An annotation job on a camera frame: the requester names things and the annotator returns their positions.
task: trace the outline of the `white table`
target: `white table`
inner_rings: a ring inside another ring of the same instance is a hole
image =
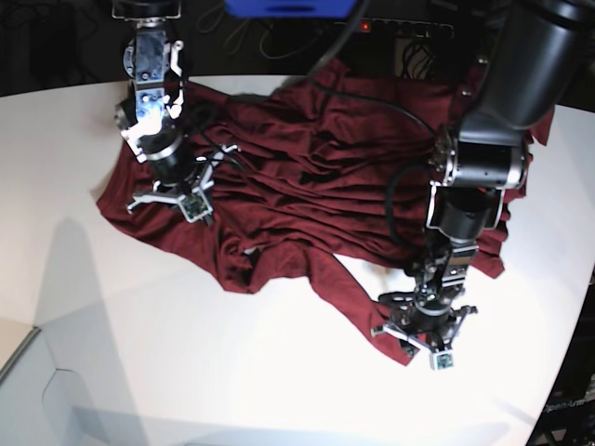
[[[268,94],[282,77],[211,77]],[[0,317],[41,325],[84,426],[110,444],[522,445],[595,261],[595,116],[559,108],[511,207],[507,271],[472,271],[456,368],[384,357],[306,279],[223,292],[94,204],[120,149],[123,84],[0,99]],[[341,260],[371,295],[394,273]]]

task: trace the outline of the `cloth fold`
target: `cloth fold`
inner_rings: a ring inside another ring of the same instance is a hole
[[[470,83],[476,86],[478,79]],[[399,104],[434,130],[447,122],[458,89],[399,78],[351,78],[337,61],[318,72],[315,81]],[[426,130],[391,108],[329,96],[308,81],[256,102],[187,85],[187,109],[206,102],[217,113],[205,134],[217,143],[239,145],[242,151],[233,156],[245,166],[244,172],[232,163],[217,167],[214,225],[188,224],[160,204],[139,206],[129,215],[126,203],[132,192],[150,189],[152,174],[126,144],[98,201],[103,216],[123,233],[189,259],[227,291],[255,293],[273,278],[307,276],[313,290],[374,347],[408,363],[398,341],[371,337],[370,329],[383,322],[387,310],[370,300],[333,254],[389,268],[402,268],[414,258],[416,253],[390,239],[384,195],[396,170],[430,156],[432,138]],[[188,142],[197,156],[212,151],[200,135]],[[524,189],[507,193],[507,202],[523,195]],[[394,194],[398,232],[418,245],[427,198],[423,174],[405,177]],[[473,266],[491,277],[503,270],[498,253],[508,219],[505,209],[498,228],[479,240]]]

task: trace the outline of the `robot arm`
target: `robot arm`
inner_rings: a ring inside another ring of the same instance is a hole
[[[207,190],[220,158],[236,150],[222,147],[209,159],[196,160],[185,140],[180,116],[184,105],[181,41],[167,39],[166,21],[180,15],[179,0],[117,0],[112,14],[133,23],[135,37],[124,54],[130,77],[128,98],[116,106],[116,122],[139,163],[154,174],[152,190],[136,192],[128,212],[144,203],[176,207],[190,222],[210,221]]]
[[[526,177],[524,131],[553,107],[590,37],[595,4],[581,0],[516,0],[494,57],[464,115],[444,125],[430,159],[427,246],[413,266],[416,289],[388,294],[390,319],[373,330],[430,352],[434,369],[453,365],[452,343],[476,308],[453,310],[463,293],[476,240],[496,226],[506,189]],[[427,342],[411,341],[426,335]]]
[[[185,144],[180,115],[183,76],[180,41],[168,42],[165,21],[180,14],[180,0],[113,0],[113,15],[131,21],[136,37],[125,52],[130,96],[116,119],[141,163],[154,173],[153,190],[136,193],[128,206],[165,203],[187,221],[213,213],[205,191],[222,147],[205,168]],[[341,17],[355,0],[228,0],[242,17]],[[372,335],[392,335],[405,351],[430,352],[434,369],[453,365],[452,345],[462,322],[476,308],[452,309],[463,293],[476,240],[499,221],[506,189],[519,188],[527,171],[524,131],[556,103],[590,36],[591,0],[514,0],[483,85],[463,116],[445,123],[430,159],[430,204],[426,246],[410,272],[416,289],[388,293],[379,302],[390,318]],[[425,336],[425,341],[418,338]]]

